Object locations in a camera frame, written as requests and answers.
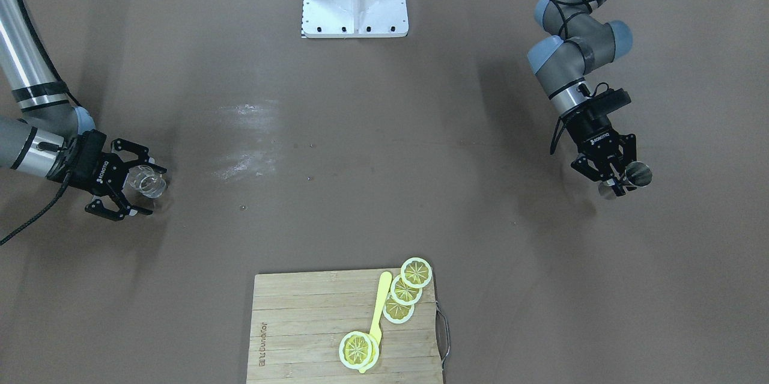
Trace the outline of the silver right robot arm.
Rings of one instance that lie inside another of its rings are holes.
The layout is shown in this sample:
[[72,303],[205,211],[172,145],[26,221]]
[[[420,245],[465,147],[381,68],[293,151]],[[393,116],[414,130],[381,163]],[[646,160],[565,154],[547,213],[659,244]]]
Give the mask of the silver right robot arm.
[[21,111],[2,118],[2,167],[45,178],[93,196],[88,213],[113,221],[151,210],[123,192],[132,168],[147,166],[160,175],[148,148],[124,138],[112,141],[71,95],[38,36],[24,0],[1,0],[2,72]]

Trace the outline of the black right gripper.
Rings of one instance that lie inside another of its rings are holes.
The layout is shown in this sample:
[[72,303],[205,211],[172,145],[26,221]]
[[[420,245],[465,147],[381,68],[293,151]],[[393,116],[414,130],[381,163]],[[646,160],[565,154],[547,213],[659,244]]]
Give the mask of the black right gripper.
[[[154,212],[132,204],[123,194],[126,173],[135,166],[148,166],[165,175],[168,170],[154,163],[149,148],[133,141],[117,138],[112,141],[112,152],[102,151],[106,135],[93,130],[72,138],[58,150],[54,165],[47,173],[50,181],[63,183],[69,175],[70,187],[93,195],[85,211],[110,221],[122,221],[132,215],[152,215]],[[119,152],[136,156],[133,160],[119,160]]]

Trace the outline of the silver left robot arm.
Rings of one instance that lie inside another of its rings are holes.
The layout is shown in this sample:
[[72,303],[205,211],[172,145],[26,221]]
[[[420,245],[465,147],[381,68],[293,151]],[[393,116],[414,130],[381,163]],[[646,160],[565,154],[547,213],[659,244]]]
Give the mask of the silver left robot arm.
[[599,22],[593,12],[607,0],[539,0],[535,21],[547,37],[530,49],[530,69],[558,113],[550,153],[568,132],[577,148],[571,167],[611,200],[651,183],[648,165],[637,158],[636,136],[620,134],[610,113],[631,103],[624,89],[588,74],[623,57],[633,46],[631,29],[620,20]]

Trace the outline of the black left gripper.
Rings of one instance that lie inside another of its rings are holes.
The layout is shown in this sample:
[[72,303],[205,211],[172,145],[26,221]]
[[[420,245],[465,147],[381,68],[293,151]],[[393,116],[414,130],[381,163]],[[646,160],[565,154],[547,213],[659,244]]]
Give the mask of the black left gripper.
[[615,197],[638,188],[627,180],[626,173],[636,162],[636,135],[616,132],[608,118],[630,103],[631,97],[623,88],[609,88],[565,116],[566,129],[580,153],[571,167],[590,181],[610,185]]

